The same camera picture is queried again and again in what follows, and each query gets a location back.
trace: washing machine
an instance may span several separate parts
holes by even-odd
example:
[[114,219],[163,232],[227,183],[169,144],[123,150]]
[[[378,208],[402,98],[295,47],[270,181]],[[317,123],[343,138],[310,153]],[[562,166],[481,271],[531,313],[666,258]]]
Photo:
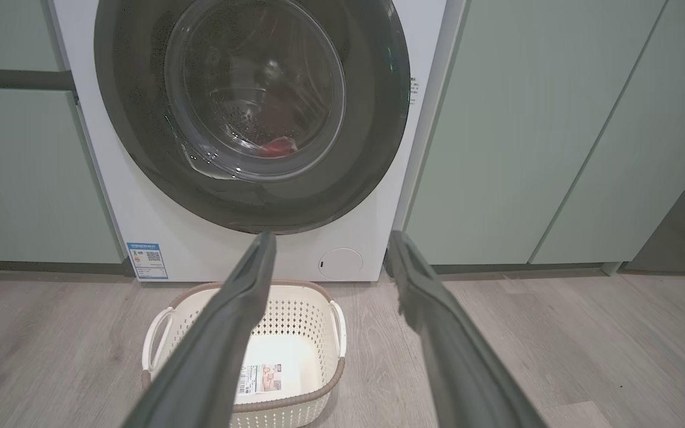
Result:
[[140,281],[378,279],[445,0],[54,0]]

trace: cabinet door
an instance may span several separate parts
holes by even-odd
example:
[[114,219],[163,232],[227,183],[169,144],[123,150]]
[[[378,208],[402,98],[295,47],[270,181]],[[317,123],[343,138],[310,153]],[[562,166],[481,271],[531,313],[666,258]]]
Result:
[[69,92],[0,89],[0,260],[122,261]]
[[472,0],[406,230],[433,265],[526,263],[662,0]]
[[65,70],[49,2],[0,0],[0,70]]
[[631,260],[685,188],[685,0],[670,0],[533,263]]

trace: basket label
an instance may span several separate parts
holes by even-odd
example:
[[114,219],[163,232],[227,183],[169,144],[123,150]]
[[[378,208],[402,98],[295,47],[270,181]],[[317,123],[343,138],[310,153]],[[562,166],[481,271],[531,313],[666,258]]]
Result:
[[261,392],[282,390],[282,365],[257,364],[242,366],[240,380],[237,382],[237,394],[253,395]]
[[163,265],[163,255],[157,244],[128,242],[128,257],[139,279],[168,279]]

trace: white plastic basket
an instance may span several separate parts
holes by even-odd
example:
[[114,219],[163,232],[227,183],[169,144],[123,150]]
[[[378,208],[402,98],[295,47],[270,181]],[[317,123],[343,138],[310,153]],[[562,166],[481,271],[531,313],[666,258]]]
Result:
[[[144,388],[220,287],[210,282],[188,290],[155,317],[142,349]],[[343,311],[320,285],[272,280],[266,312],[250,333],[243,366],[282,364],[282,390],[236,395],[229,425],[296,428],[312,422],[343,375],[345,343]]]

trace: laminate floor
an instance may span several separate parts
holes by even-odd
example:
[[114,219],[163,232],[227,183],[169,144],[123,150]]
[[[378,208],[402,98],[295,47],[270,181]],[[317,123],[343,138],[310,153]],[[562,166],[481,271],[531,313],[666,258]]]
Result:
[[[685,276],[446,285],[550,426],[685,426]],[[119,426],[142,391],[147,326],[187,286],[0,273],[0,426]],[[325,286],[348,356],[312,426],[436,426],[394,286]]]

